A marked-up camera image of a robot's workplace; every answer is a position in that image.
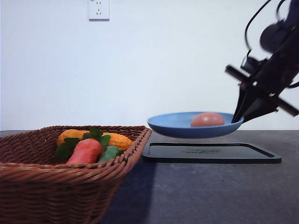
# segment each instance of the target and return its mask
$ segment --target blue plate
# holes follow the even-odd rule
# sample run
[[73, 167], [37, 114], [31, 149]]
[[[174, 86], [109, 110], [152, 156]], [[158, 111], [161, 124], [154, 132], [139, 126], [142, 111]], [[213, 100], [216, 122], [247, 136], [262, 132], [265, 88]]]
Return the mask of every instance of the blue plate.
[[203, 112], [180, 112], [158, 115], [148, 119], [149, 126], [157, 133], [187, 139], [212, 138], [226, 135], [237, 130], [244, 118], [231, 123], [233, 114], [220, 113], [224, 118], [224, 124], [218, 126], [191, 127], [193, 118]]

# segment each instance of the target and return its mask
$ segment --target black cable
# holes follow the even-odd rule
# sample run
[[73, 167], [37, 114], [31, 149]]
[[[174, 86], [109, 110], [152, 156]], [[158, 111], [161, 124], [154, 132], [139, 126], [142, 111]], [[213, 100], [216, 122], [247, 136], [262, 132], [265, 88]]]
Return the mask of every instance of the black cable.
[[247, 48], [248, 48], [248, 53], [247, 53], [247, 55], [251, 52], [251, 47], [250, 47], [250, 45], [249, 45], [249, 43], [248, 43], [248, 39], [247, 39], [247, 30], [248, 30], [248, 27], [249, 27], [249, 25], [252, 23], [252, 21], [256, 18], [256, 16], [260, 13], [260, 11], [270, 2], [271, 0], [268, 0], [268, 1], [266, 1], [263, 5], [262, 5], [262, 7], [260, 7], [260, 9], [253, 15], [253, 17], [249, 20], [249, 22], [248, 22], [248, 24], [247, 24], [247, 26], [246, 26], [246, 28], [245, 28], [245, 34], [244, 34], [244, 36], [245, 36], [245, 43], [246, 43], [246, 46], [247, 46]]
[[299, 87], [299, 81], [292, 84], [292, 85], [289, 85], [288, 88], [292, 89], [292, 88], [296, 88], [296, 87]]
[[279, 4], [277, 5], [277, 8], [276, 8], [276, 18], [277, 18], [278, 21], [280, 21], [279, 9], [280, 9], [281, 5], [282, 5], [284, 2], [285, 2], [285, 0], [281, 0], [281, 1], [279, 2]]

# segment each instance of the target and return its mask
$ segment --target brown wicker basket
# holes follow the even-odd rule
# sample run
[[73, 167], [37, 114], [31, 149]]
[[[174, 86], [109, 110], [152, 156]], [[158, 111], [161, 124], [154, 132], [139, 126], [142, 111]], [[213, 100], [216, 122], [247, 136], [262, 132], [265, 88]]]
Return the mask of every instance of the brown wicker basket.
[[102, 219], [151, 130], [92, 126], [126, 135], [133, 143], [121, 156], [100, 164], [65, 165], [66, 160], [54, 157], [61, 132], [89, 127], [51, 126], [0, 138], [0, 223], [96, 224]]

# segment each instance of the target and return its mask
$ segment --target wall socket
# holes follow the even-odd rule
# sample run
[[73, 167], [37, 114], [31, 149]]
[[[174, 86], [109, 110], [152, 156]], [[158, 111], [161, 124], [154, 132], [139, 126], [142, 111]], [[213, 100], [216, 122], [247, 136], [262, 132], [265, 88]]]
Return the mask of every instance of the wall socket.
[[88, 0], [89, 21], [109, 21], [109, 0]]

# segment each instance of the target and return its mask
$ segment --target orange carrot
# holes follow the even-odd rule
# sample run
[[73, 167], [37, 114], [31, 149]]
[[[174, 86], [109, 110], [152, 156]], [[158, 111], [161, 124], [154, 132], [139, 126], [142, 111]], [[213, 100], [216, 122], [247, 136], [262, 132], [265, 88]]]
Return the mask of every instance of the orange carrot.
[[102, 145], [95, 139], [85, 139], [80, 141], [66, 164], [92, 164], [97, 161], [102, 152]]

